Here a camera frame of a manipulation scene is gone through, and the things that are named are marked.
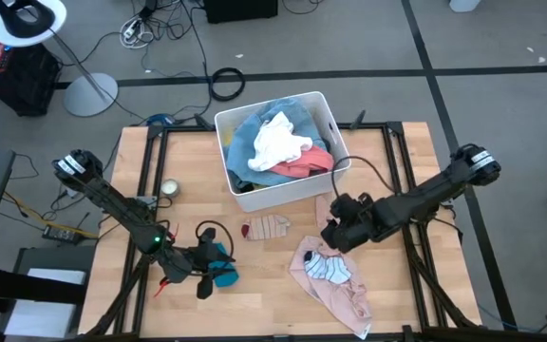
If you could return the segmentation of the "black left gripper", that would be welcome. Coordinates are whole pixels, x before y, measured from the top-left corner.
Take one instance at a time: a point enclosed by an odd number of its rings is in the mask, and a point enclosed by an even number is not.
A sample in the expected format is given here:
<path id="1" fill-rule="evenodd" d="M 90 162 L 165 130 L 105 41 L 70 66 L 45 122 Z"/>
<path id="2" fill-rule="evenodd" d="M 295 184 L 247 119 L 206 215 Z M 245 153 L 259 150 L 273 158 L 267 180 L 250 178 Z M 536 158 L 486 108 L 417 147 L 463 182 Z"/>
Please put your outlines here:
<path id="1" fill-rule="evenodd" d="M 181 283 L 188 276 L 202 276 L 209 272 L 209 265 L 216 262 L 223 264 L 232 263 L 236 260 L 225 252 L 221 251 L 214 243 L 216 229 L 206 228 L 198 236 L 198 245 L 195 247 L 180 248 L 174 247 L 175 236 L 168 234 L 172 259 L 168 262 L 168 281 L 170 283 Z M 197 286 L 197 298 L 207 299 L 214 289 L 214 278 L 211 275 L 204 275 Z"/>

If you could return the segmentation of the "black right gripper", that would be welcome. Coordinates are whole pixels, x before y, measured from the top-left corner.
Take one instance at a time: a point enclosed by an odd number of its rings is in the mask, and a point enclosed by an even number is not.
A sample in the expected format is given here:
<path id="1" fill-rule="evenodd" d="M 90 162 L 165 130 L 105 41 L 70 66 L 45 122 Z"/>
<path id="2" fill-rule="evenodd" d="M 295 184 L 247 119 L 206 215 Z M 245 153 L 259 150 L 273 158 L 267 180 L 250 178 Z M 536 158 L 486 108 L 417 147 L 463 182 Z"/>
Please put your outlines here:
<path id="1" fill-rule="evenodd" d="M 330 212 L 338 219 L 329 220 L 321 231 L 321 237 L 328 245 L 335 245 L 341 253 L 348 253 L 368 240 L 383 240 L 390 236 L 390 228 L 376 217 L 373 200 L 363 193 L 359 199 L 343 194 L 335 199 Z"/>

